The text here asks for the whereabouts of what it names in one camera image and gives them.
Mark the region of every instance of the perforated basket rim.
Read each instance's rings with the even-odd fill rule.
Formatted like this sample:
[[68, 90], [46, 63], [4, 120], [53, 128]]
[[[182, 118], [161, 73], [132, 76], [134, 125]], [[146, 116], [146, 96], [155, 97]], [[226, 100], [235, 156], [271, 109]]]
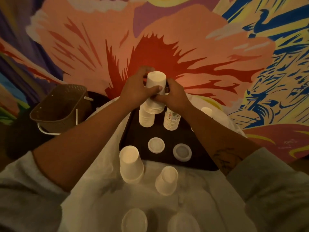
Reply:
[[77, 86], [82, 87], [85, 91], [84, 91], [83, 95], [81, 95], [80, 99], [76, 102], [75, 106], [72, 108], [72, 111], [70, 112], [70, 114], [68, 114], [68, 115], [67, 115], [66, 117], [64, 117], [63, 119], [61, 119], [61, 120], [54, 120], [54, 121], [44, 121], [44, 120], [36, 120], [36, 119], [33, 119], [32, 116], [31, 116], [31, 114], [37, 110], [37, 108], [41, 105], [41, 103], [42, 103], [47, 97], [49, 97], [49, 96], [52, 95], [52, 92], [54, 92], [54, 90], [56, 90], [59, 86], [60, 86], [60, 87], [63, 87], [63, 86], [67, 86], [67, 85], [76, 85], [76, 84], [65, 84], [65, 85], [58, 85], [58, 86], [56, 86], [56, 87], [55, 87], [55, 88], [54, 88], [42, 101], [40, 101], [40, 102], [38, 103], [38, 105], [36, 105], [36, 106], [34, 107], [34, 109], [30, 112], [30, 119], [32, 119], [33, 121], [35, 121], [35, 122], [37, 122], [37, 123], [55, 123], [55, 122], [64, 121], [64, 120], [66, 120], [69, 116], [71, 116], [72, 113], [76, 111], [76, 106], [79, 104], [80, 100], [84, 99], [85, 93], [87, 93], [87, 87], [84, 86], [84, 85], [77, 85]]

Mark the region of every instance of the left hand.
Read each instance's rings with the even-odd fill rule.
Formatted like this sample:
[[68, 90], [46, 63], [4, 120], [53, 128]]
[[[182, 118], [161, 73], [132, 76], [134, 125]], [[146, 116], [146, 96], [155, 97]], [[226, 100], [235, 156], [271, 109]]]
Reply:
[[144, 76], [154, 70], [153, 67], [141, 66], [135, 75], [128, 78], [120, 94], [119, 101], [127, 107], [129, 111], [139, 107], [147, 98], [162, 90], [162, 86], [146, 88], [143, 84]]

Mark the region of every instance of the gray shirt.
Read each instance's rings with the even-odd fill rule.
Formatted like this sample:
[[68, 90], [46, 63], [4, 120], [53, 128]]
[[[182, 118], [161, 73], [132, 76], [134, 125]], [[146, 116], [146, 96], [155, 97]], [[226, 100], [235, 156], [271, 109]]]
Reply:
[[[309, 231], [309, 176], [260, 148], [227, 176], [259, 231]], [[57, 231], [69, 194], [37, 168], [31, 152], [0, 173], [0, 231]]]

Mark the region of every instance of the table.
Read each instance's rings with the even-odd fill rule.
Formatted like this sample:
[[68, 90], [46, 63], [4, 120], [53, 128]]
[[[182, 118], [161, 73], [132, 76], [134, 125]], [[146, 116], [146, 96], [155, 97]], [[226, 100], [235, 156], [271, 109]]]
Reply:
[[[216, 121], [245, 136], [221, 110], [198, 97], [187, 96], [195, 107], [211, 108]], [[192, 214], [201, 231], [256, 231], [245, 215], [244, 202], [219, 170], [211, 172], [176, 166], [177, 189], [171, 196], [162, 196], [156, 191], [155, 179], [166, 164], [144, 160], [145, 175], [141, 182], [137, 185], [125, 183], [119, 172], [118, 145], [128, 118], [129, 115], [120, 123], [62, 204], [62, 223], [69, 232], [119, 232], [123, 216], [134, 207], [146, 213], [148, 232], [167, 231], [169, 219], [179, 211]]]

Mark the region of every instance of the hand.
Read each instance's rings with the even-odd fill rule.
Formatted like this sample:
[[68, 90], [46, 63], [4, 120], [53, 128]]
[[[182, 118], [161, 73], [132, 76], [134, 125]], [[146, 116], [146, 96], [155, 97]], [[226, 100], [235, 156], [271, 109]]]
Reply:
[[180, 84], [172, 78], [167, 78], [166, 81], [170, 88], [169, 94], [166, 96], [156, 95], [152, 97], [152, 100], [166, 104], [173, 112], [183, 116], [185, 111], [191, 109], [192, 104]]
[[119, 101], [122, 102], [129, 111], [139, 107], [147, 98], [159, 93], [162, 89], [162, 86], [145, 88], [143, 84], [144, 76], [154, 70], [153, 67], [142, 66], [135, 75], [129, 77], [127, 80], [120, 94]]

